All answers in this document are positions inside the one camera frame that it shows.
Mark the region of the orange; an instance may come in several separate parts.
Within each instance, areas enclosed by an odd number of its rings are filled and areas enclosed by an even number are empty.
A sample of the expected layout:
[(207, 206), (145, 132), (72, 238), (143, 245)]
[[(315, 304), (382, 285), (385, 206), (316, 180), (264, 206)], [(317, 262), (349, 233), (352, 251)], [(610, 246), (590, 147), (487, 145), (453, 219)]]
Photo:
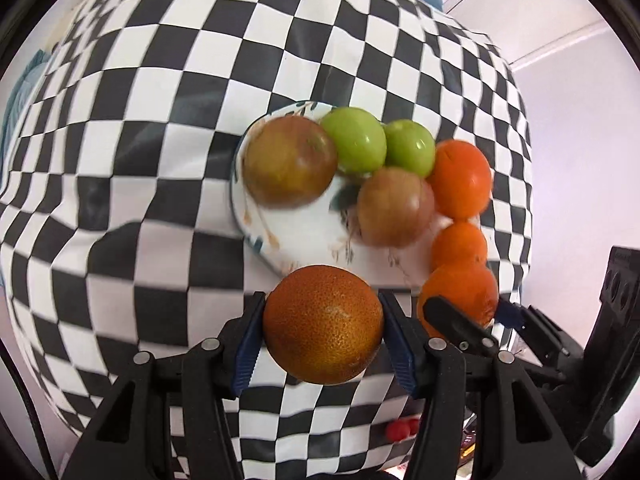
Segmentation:
[(430, 270), (460, 262), (485, 264), (487, 256), (488, 246), (482, 230), (470, 222), (454, 222), (435, 236), (430, 252)]
[(266, 347), (288, 374), (320, 385), (348, 382), (381, 344), (383, 310), (374, 290), (335, 266), (304, 266), (266, 298)]
[(488, 206), (492, 175), (485, 155), (473, 144), (447, 140), (436, 145), (435, 163), (427, 178), (436, 210), (452, 220), (469, 220)]
[(496, 313), (499, 289), (494, 274), (483, 263), (445, 263), (433, 271), (422, 286), (416, 315), (428, 336), (442, 338), (422, 313), (424, 302), (436, 296), (447, 299), (468, 318), (486, 328)]

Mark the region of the white floral ceramic plate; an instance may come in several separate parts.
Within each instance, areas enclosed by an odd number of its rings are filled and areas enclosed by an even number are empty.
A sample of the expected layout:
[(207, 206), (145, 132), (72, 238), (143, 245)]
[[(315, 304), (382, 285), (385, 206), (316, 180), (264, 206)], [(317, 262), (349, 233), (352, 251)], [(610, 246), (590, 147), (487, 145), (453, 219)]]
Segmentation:
[(357, 230), (355, 200), (359, 184), (336, 174), (314, 202), (293, 209), (270, 209), (259, 205), (247, 191), (243, 158), (254, 134), (270, 120), (304, 116), (320, 122), (333, 106), (318, 101), (299, 101), (259, 117), (245, 130), (231, 164), (230, 207), (248, 246), (280, 276), (302, 266), (338, 266), (374, 287), (397, 290), (420, 289), (430, 268), (432, 241), (453, 221), (434, 214), (420, 238), (405, 248), (363, 244)]

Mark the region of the red apple on plate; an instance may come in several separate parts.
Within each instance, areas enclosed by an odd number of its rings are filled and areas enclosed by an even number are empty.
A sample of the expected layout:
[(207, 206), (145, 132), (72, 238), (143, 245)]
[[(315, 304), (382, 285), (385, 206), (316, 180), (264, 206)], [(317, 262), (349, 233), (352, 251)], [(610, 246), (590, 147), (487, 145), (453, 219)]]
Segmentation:
[(374, 247), (403, 248), (418, 240), (435, 212), (425, 179), (397, 167), (383, 167), (363, 183), (357, 198), (362, 240)]

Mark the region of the dark red apple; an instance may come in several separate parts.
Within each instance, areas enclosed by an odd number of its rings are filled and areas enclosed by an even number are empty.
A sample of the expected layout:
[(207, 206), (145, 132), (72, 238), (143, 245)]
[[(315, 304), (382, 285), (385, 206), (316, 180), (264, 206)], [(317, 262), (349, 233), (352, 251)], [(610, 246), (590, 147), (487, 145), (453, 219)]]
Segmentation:
[(316, 122), (273, 118), (248, 136), (242, 155), (245, 187), (258, 205), (291, 209), (319, 198), (337, 172), (337, 148)]

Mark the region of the orange on plate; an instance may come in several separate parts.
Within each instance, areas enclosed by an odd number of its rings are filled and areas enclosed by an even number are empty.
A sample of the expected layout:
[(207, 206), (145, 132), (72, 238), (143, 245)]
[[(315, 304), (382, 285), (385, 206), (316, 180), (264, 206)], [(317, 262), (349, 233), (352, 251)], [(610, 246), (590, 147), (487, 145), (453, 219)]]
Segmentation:
[(473, 144), (447, 140), (436, 145), (435, 163), (427, 178), (436, 210), (452, 220), (469, 220), (488, 206), (492, 175), (485, 155)]

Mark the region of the red cherry tomato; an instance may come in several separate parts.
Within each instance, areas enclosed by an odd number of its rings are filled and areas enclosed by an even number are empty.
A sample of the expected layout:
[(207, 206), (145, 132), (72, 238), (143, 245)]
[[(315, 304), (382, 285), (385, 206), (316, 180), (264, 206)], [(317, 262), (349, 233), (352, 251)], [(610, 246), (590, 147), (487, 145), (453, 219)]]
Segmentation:
[(420, 428), (420, 419), (418, 418), (408, 418), (406, 420), (407, 427), (409, 429), (409, 434), (415, 436), (419, 432)]
[(390, 442), (402, 442), (411, 436), (411, 431), (406, 422), (395, 420), (386, 426), (385, 435)]

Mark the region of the black white checkered cloth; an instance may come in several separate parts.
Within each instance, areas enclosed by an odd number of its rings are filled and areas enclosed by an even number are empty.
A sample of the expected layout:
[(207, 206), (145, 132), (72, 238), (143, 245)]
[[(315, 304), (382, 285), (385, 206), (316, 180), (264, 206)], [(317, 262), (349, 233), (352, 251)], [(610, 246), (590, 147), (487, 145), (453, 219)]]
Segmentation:
[(27, 93), (1, 187), (11, 325), (66, 431), (137, 352), (183, 352), (273, 284), (231, 218), (230, 165), (256, 118), (299, 101), (475, 144), (495, 173), (488, 264), (518, 298), (529, 128), (486, 35), (421, 0), (85, 0)]

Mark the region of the large green apple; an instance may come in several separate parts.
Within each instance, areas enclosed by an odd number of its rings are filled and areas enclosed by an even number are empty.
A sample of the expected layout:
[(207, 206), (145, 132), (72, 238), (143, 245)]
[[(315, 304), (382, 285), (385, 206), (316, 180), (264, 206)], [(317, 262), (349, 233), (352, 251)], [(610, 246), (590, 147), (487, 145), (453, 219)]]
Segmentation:
[(320, 126), (333, 140), (338, 168), (344, 174), (370, 174), (384, 165), (386, 134), (382, 124), (366, 110), (334, 108), (320, 120)]

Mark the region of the small green apple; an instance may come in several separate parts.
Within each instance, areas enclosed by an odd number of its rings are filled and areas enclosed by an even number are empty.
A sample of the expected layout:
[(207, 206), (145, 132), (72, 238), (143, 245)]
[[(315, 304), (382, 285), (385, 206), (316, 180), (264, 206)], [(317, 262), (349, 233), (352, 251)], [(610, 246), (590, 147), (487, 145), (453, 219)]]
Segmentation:
[(410, 119), (383, 126), (386, 135), (385, 165), (428, 177), (435, 165), (435, 140), (427, 128)]

